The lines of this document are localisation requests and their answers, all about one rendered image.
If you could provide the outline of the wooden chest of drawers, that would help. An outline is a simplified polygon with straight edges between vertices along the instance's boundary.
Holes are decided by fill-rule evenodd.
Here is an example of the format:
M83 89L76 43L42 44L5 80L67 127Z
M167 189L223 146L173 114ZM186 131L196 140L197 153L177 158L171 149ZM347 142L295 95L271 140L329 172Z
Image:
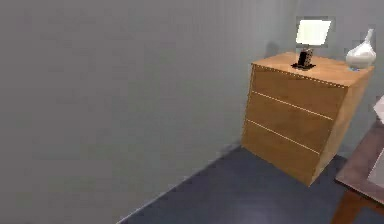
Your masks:
M241 146L309 186L337 154L374 67L314 56L301 70L298 59L286 52L251 64Z

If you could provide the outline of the white shade table lamp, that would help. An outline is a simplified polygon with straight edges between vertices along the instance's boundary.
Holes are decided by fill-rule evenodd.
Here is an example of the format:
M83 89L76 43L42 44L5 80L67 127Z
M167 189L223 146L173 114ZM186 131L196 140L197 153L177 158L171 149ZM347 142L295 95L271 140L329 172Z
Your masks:
M330 20L303 19L299 22L296 43L301 46L301 51L293 68L309 70L314 67L311 63L314 48L325 43L330 26Z

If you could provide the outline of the dark brown wooden bed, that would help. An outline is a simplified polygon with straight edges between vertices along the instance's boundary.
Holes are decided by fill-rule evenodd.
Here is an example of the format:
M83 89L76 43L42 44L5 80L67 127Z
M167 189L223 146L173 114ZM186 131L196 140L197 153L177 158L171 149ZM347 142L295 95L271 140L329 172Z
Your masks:
M346 190L330 224L352 224L364 207L384 216L384 187L368 180L384 149L384 124L376 120L364 135L335 181Z

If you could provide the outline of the white vase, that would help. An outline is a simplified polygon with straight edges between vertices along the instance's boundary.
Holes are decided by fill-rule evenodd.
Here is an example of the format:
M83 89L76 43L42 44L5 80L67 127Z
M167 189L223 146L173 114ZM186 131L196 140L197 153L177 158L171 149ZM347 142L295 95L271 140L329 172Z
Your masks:
M355 48L348 51L346 55L347 65L354 70L370 67L376 60L376 52L371 45L374 29L370 28L364 41Z

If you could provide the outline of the white pillow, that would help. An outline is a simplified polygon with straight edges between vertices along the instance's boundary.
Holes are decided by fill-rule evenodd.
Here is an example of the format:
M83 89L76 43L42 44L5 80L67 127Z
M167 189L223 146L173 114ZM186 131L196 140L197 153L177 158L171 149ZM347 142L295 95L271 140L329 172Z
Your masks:
M373 106L377 119L384 124L384 95Z

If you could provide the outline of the grey bed sheet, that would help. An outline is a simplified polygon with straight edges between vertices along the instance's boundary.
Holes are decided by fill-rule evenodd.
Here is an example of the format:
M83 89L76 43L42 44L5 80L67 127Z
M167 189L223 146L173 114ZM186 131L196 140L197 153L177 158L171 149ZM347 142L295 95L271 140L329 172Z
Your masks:
M371 172L369 173L368 180L375 185L384 188L384 149L379 154Z

